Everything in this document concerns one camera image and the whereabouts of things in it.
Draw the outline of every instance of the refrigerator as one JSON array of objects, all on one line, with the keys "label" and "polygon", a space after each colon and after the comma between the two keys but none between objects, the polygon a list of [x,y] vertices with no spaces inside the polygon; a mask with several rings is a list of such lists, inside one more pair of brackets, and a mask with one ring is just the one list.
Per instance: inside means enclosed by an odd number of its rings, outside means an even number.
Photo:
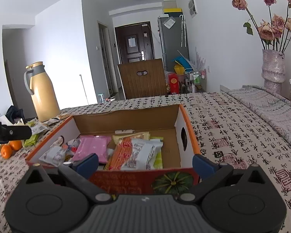
[{"label": "refrigerator", "polygon": [[184,33],[183,33],[183,45],[181,47],[181,18],[175,17],[174,25],[168,29],[164,22],[168,20],[167,17],[158,18],[158,28],[160,32],[160,38],[162,43],[163,52],[163,64],[166,71],[174,72],[175,62],[172,61],[181,54],[189,59],[189,48],[186,41],[186,47],[184,45]]}]

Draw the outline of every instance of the vase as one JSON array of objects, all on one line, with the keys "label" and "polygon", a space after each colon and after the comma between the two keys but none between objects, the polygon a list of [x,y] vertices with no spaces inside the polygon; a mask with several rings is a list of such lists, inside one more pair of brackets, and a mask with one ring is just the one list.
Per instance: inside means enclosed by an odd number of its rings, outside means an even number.
[{"label": "vase", "polygon": [[285,55],[275,50],[263,50],[262,77],[264,87],[281,94],[281,84],[286,80]]}]

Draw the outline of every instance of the yellow thermos jug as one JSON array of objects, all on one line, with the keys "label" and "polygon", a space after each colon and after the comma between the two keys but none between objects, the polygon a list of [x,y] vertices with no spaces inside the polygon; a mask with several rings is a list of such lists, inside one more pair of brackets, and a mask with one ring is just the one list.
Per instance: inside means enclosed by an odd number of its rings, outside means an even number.
[{"label": "yellow thermos jug", "polygon": [[[24,74],[25,86],[31,94],[39,121],[44,122],[58,116],[61,111],[52,81],[44,70],[43,62],[36,62],[26,68],[29,70]],[[28,74],[30,75],[30,86],[28,85]]]}]

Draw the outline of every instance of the brown front door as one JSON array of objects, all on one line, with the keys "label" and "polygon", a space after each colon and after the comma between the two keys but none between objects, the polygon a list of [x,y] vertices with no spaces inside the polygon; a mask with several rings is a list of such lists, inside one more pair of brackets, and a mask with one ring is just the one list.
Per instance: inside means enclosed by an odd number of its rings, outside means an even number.
[{"label": "brown front door", "polygon": [[122,64],[154,59],[150,27],[145,22],[115,28]]}]

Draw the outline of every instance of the table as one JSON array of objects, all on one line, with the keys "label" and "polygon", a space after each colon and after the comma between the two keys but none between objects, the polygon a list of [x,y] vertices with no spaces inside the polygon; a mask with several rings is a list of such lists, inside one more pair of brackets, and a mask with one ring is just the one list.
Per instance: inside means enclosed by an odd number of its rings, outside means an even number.
[{"label": "table", "polygon": [[[187,110],[202,155],[216,163],[227,162],[235,168],[261,165],[287,204],[287,219],[281,232],[291,233],[291,146],[264,120],[231,96],[195,93],[137,98],[64,109],[62,113],[93,114],[172,104],[183,104]],[[49,133],[41,136],[39,141]],[[27,171],[25,157],[33,149],[34,146],[21,149],[8,160],[0,158],[0,232],[10,232],[4,218],[4,203]]]}]

